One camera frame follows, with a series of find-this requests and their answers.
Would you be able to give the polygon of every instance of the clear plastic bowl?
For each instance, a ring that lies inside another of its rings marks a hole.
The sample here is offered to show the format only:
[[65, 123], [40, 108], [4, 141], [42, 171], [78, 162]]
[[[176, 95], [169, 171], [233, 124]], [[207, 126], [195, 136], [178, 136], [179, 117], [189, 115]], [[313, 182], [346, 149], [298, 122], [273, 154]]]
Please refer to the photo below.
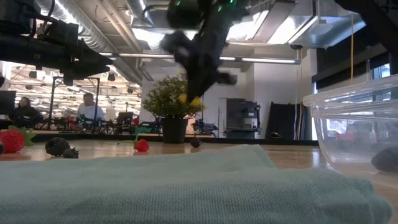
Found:
[[398, 188], [398, 75], [306, 96], [303, 103], [334, 169]]

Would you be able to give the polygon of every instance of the strawberry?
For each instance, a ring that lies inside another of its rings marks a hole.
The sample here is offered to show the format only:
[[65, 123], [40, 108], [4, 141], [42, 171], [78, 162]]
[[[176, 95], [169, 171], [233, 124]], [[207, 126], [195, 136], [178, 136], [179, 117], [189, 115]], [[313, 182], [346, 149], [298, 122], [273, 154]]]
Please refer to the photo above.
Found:
[[145, 139], [138, 141], [134, 147], [139, 152], [146, 152], [149, 150], [149, 144]]
[[4, 153], [19, 152], [24, 146], [33, 146], [31, 139], [35, 136], [32, 130], [26, 132], [26, 128], [9, 126], [8, 130], [0, 133], [0, 141], [4, 144]]

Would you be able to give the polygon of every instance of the folded cloth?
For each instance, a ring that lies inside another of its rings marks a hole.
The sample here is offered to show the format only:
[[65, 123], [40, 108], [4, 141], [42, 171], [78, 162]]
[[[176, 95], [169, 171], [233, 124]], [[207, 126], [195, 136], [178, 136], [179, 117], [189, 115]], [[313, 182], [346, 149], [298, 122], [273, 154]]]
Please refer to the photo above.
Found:
[[367, 180], [276, 169], [260, 146], [0, 162], [0, 223], [387, 223]]

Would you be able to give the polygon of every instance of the person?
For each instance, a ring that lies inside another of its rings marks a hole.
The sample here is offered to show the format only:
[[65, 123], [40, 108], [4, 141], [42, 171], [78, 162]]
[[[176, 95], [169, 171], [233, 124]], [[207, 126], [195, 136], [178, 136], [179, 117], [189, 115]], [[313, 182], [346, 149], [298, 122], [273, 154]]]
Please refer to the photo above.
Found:
[[[77, 110], [77, 115], [84, 115], [88, 119], [94, 119], [95, 115], [95, 101], [94, 96], [91, 93], [86, 93], [83, 96], [83, 103]], [[96, 119], [104, 120], [104, 111], [98, 106]]]
[[36, 123], [43, 120], [43, 116], [30, 105], [28, 97], [22, 97], [18, 107], [9, 115], [16, 126], [32, 128]]

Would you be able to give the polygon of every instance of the wooden table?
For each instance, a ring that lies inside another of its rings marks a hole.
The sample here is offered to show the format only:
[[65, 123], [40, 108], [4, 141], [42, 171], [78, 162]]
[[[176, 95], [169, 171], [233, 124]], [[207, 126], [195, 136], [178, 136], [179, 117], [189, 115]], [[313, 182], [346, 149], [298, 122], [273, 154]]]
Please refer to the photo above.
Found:
[[[92, 159], [97, 157], [122, 157], [122, 156], [144, 156], [160, 154], [196, 153], [200, 151], [220, 150], [229, 144], [203, 144], [199, 148], [192, 148], [189, 144], [163, 144], [161, 142], [150, 142], [148, 152], [134, 152], [132, 145], [116, 145], [116, 141], [70, 141], [73, 147], [80, 151], [80, 159]], [[3, 154], [0, 161], [46, 161], [54, 158], [46, 154], [44, 143], [37, 143], [34, 147], [27, 147], [18, 154]], [[318, 147], [315, 146], [262, 146], [267, 151], [274, 164], [280, 169], [306, 169], [321, 167], [332, 169], [322, 156]], [[398, 214], [398, 190], [376, 185], [377, 192], [388, 199]], [[397, 215], [391, 223], [398, 224]]]

